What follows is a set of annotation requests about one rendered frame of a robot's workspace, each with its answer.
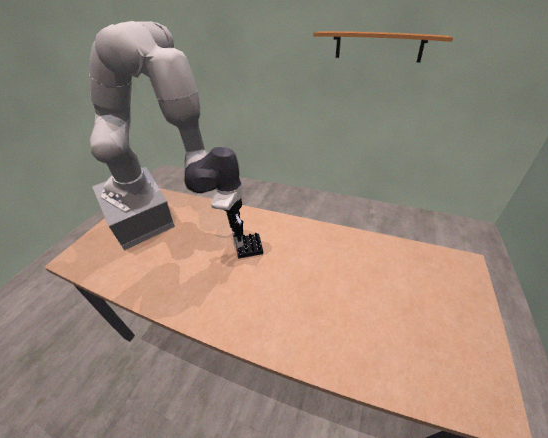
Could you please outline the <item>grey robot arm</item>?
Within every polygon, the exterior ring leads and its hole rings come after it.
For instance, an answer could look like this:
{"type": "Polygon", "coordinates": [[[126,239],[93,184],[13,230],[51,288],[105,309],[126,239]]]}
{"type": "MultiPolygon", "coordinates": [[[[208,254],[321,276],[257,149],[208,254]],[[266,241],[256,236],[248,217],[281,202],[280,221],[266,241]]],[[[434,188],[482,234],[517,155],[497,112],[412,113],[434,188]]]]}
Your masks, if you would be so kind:
{"type": "Polygon", "coordinates": [[[226,147],[209,153],[204,147],[198,90],[187,57],[174,48],[169,30],[155,22],[109,25],[92,44],[90,93],[96,115],[91,153],[112,173],[101,198],[126,213],[154,197],[137,154],[129,147],[132,76],[141,73],[150,78],[166,121],[179,129],[186,150],[186,187],[194,193],[216,189],[212,208],[230,210],[243,194],[237,157],[226,147]]]}

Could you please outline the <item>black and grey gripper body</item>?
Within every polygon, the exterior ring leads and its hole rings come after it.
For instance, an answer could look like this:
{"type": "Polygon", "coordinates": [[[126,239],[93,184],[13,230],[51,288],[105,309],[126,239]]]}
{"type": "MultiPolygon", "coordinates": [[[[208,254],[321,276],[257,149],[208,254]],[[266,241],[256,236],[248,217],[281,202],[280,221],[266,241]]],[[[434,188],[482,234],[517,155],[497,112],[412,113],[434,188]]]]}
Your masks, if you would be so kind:
{"type": "Polygon", "coordinates": [[[235,202],[235,204],[231,207],[230,210],[224,210],[226,212],[230,212],[232,214],[233,221],[236,221],[236,214],[240,217],[239,209],[242,207],[242,199],[239,199],[235,202]]]}

